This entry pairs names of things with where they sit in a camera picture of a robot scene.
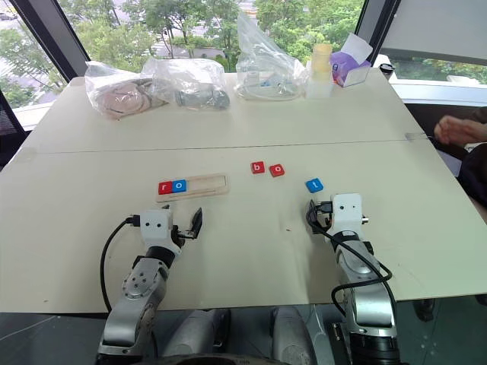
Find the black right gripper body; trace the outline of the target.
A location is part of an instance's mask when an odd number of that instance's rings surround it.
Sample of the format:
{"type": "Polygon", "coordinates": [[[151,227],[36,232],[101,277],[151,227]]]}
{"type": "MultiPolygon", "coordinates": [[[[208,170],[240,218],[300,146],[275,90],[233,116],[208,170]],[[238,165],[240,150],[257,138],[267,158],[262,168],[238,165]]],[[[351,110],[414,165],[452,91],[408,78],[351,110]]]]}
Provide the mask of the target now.
{"type": "Polygon", "coordinates": [[[331,201],[318,202],[315,207],[317,222],[323,228],[331,228],[333,222],[333,203],[331,201]]]}

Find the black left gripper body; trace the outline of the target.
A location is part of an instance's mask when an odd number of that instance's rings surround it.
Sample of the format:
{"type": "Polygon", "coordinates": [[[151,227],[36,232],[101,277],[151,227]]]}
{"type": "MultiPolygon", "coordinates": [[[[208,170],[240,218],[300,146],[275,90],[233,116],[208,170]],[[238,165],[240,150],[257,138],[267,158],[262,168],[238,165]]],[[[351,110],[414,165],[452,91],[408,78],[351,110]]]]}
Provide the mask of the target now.
{"type": "Polygon", "coordinates": [[[195,233],[191,230],[180,231],[177,225],[173,225],[170,232],[170,238],[176,246],[182,248],[185,245],[186,240],[195,239],[195,233]]]}

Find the person's bare hand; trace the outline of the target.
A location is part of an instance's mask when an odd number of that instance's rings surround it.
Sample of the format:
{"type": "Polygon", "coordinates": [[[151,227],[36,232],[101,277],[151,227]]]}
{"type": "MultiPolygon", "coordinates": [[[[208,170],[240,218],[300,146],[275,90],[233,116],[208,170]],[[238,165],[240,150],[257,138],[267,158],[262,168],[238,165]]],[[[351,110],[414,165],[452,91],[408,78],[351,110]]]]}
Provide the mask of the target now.
{"type": "Polygon", "coordinates": [[[434,136],[442,144],[477,143],[478,123],[470,119],[459,119],[453,116],[443,116],[434,127],[434,136]]]}

